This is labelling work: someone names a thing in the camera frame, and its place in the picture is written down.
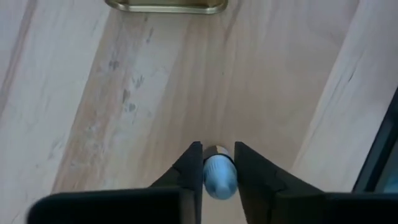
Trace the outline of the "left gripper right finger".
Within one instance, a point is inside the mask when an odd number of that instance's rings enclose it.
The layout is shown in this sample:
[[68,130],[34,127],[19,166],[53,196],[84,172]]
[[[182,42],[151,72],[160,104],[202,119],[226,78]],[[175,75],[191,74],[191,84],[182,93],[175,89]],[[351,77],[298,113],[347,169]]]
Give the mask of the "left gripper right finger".
[[243,142],[234,163],[248,223],[397,223],[397,194],[324,192]]

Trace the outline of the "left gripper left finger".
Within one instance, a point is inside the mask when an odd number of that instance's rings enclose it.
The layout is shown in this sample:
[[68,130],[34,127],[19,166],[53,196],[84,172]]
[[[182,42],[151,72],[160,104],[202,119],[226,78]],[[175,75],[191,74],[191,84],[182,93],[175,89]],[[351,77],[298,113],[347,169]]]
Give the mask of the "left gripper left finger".
[[148,187],[52,194],[31,206],[27,222],[200,223],[202,170],[197,141]]

